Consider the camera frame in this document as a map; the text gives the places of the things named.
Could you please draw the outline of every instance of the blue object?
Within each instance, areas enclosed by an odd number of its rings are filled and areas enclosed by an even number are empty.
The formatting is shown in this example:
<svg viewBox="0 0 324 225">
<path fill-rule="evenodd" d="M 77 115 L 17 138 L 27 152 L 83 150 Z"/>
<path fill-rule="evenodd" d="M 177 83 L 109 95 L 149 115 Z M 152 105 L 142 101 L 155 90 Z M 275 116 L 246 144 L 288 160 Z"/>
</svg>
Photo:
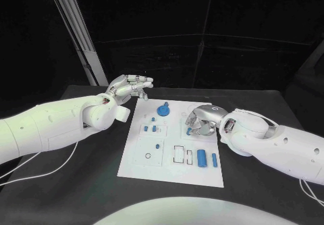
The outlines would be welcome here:
<svg viewBox="0 0 324 225">
<path fill-rule="evenodd" d="M 187 129 L 187 135 L 190 136 L 190 134 L 188 134 L 188 131 L 191 130 L 191 128 L 188 127 L 188 129 Z"/>
<path fill-rule="evenodd" d="M 207 167 L 206 151 L 203 149 L 197 150 L 197 166 Z"/>
<path fill-rule="evenodd" d="M 214 154 L 214 153 L 211 154 L 211 157 L 213 157 L 213 164 L 214 164 L 214 167 L 217 167 L 217 159 L 216 159 L 216 154 Z"/>
<path fill-rule="evenodd" d="M 170 108 L 168 108 L 168 103 L 164 102 L 164 105 L 161 105 L 158 108 L 157 108 L 157 114 L 160 116 L 167 116 L 170 113 Z"/>
</svg>

